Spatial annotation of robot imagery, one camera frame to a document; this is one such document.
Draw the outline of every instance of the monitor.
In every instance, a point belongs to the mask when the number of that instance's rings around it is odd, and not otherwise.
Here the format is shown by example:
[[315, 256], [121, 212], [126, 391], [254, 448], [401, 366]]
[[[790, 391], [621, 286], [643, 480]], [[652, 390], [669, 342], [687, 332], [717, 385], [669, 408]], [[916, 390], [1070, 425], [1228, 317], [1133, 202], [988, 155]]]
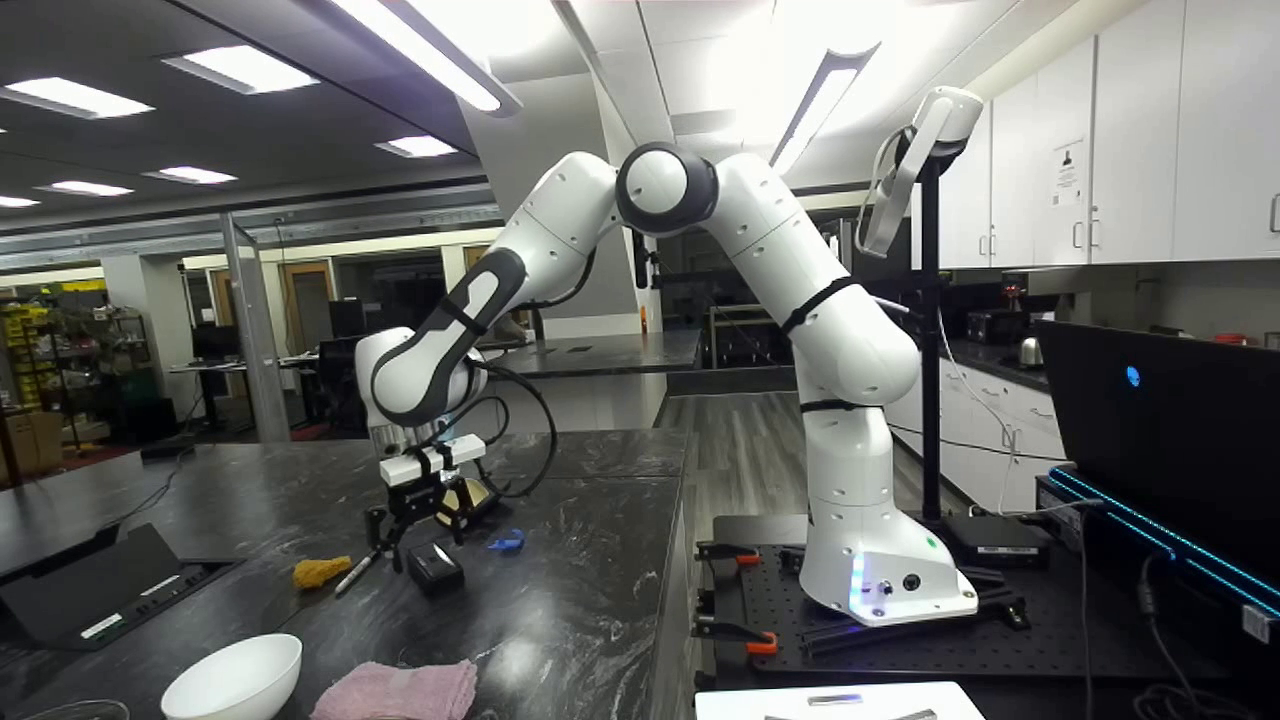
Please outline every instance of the monitor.
[[1280, 592], [1280, 351], [1084, 324], [1039, 347], [1075, 476]]

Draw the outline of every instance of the fluorescent light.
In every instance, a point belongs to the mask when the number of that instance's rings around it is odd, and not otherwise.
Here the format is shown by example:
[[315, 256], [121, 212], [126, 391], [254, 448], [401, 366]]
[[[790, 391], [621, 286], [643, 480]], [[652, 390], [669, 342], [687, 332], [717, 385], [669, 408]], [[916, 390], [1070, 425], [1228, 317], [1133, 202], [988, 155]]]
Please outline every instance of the fluorescent light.
[[394, 43], [406, 61], [414, 61], [421, 71], [437, 77], [458, 99], [474, 103], [477, 113], [500, 113], [506, 103], [518, 103], [512, 98], [500, 98], [500, 86], [485, 77], [485, 69], [462, 69], [445, 48], [445, 32], [421, 37], [414, 25], [406, 25], [395, 14], [390, 14], [382, 0], [332, 0], [341, 14], [349, 14], [356, 25], [365, 25], [372, 37]]
[[309, 71], [254, 48], [254, 43], [228, 43], [228, 48], [206, 48], [191, 55], [164, 61], [168, 69], [180, 69], [190, 77], [201, 77], [209, 86], [222, 86], [239, 98], [266, 98], [266, 93], [294, 93], [315, 86]]
[[118, 98], [118, 93], [102, 93], [63, 77], [37, 77], [37, 80], [22, 80], [22, 86], [3, 86], [0, 93], [3, 99], [15, 103], [31, 103], [45, 113], [63, 113], [63, 115], [81, 115], [81, 121], [114, 121], [114, 115], [140, 115], [153, 113], [153, 103]]
[[395, 138], [395, 139], [386, 139], [376, 143], [394, 155], [406, 155], [406, 161], [424, 161], [424, 155], [450, 155], [458, 154], [451, 143], [437, 139], [437, 138]]
[[40, 202], [31, 195], [0, 195], [0, 209], [37, 209]]
[[94, 181], [56, 181], [49, 189], [63, 193], [63, 195], [128, 195], [132, 193], [132, 189], [121, 189], [121, 184], [94, 184]]
[[838, 113], [838, 103], [846, 99], [846, 93], [861, 77], [866, 61], [868, 61], [868, 54], [866, 55], [827, 54], [821, 61], [785, 139], [773, 154], [776, 173], [790, 173], [802, 161], [810, 139], [825, 127], [825, 121]]
[[171, 181], [171, 184], [232, 184], [235, 181], [228, 173], [213, 173], [213, 170], [198, 170], [198, 164], [171, 164], [171, 170], [158, 170], [150, 178]]

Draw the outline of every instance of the gray countertop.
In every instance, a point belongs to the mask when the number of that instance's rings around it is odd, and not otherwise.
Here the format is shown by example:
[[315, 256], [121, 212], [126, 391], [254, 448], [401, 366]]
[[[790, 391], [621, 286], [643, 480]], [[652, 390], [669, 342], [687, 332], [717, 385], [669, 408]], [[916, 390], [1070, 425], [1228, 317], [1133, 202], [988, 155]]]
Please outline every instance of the gray countertop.
[[494, 361], [518, 376], [624, 376], [699, 368], [699, 332], [582, 336], [524, 344]]
[[[524, 484], [540, 439], [496, 454], [494, 476]], [[144, 518], [180, 558], [235, 561], [201, 592], [164, 610], [95, 651], [0, 643], [0, 704], [22, 712], [68, 701], [126, 701], [161, 716], [161, 692], [190, 665], [257, 634], [295, 634], [304, 675], [283, 716], [362, 662], [458, 665], [485, 657], [477, 716], [648, 716], [672, 522], [682, 518], [684, 439], [672, 434], [559, 438], [552, 476], [512, 518], [450, 545], [468, 579], [427, 599], [407, 576], [376, 564], [343, 599], [300, 598], [287, 570], [304, 558], [362, 558], [365, 509], [382, 509], [376, 454], [351, 444], [213, 444], [177, 467]], [[0, 548], [52, 548], [118, 522], [158, 484], [137, 457], [45, 480], [29, 500], [0, 497]], [[522, 558], [487, 553], [485, 537], [524, 527]], [[442, 542], [418, 524], [407, 548]]]

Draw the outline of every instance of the white cabinet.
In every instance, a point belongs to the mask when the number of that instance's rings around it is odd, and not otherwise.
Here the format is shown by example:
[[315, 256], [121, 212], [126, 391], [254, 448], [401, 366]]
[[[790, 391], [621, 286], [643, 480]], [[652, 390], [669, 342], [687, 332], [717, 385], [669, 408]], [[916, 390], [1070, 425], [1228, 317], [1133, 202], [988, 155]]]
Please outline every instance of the white cabinet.
[[1275, 30], [1275, 0], [1190, 0], [1176, 259], [1280, 256]]
[[1084, 39], [998, 98], [991, 265], [1090, 259], [1091, 54]]
[[991, 265], [991, 110], [939, 181], [939, 268]]
[[1101, 32], [1091, 265], [1172, 256], [1182, 32], [1186, 0], [1147, 0]]

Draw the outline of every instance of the door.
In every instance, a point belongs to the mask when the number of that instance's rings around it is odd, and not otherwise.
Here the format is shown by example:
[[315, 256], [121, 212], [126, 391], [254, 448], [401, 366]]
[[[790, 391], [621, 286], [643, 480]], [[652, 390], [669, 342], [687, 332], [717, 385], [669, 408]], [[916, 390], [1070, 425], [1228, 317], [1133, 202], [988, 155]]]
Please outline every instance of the door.
[[283, 332], [287, 351], [315, 351], [319, 342], [332, 342], [330, 300], [332, 273], [330, 265], [281, 265], [283, 286]]

